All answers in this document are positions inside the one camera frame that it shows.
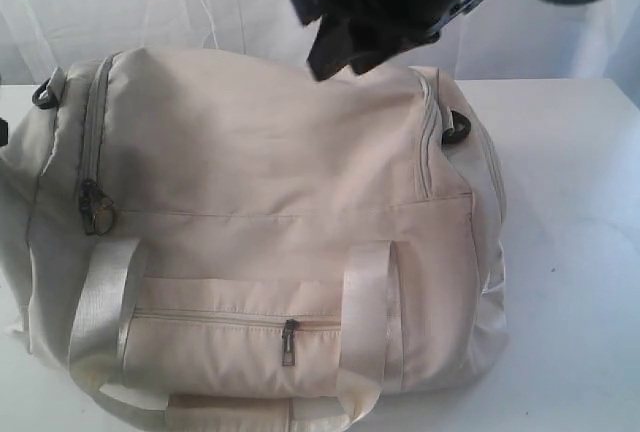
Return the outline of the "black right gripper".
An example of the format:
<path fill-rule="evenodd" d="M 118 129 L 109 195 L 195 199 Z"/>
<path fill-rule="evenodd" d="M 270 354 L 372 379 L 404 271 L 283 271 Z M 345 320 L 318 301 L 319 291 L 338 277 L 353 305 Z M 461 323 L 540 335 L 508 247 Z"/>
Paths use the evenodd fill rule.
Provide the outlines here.
<path fill-rule="evenodd" d="M 424 44 L 484 0 L 291 0 L 299 21 L 320 26 L 307 57 L 316 81 L 344 67 L 367 73 L 401 52 Z"/>

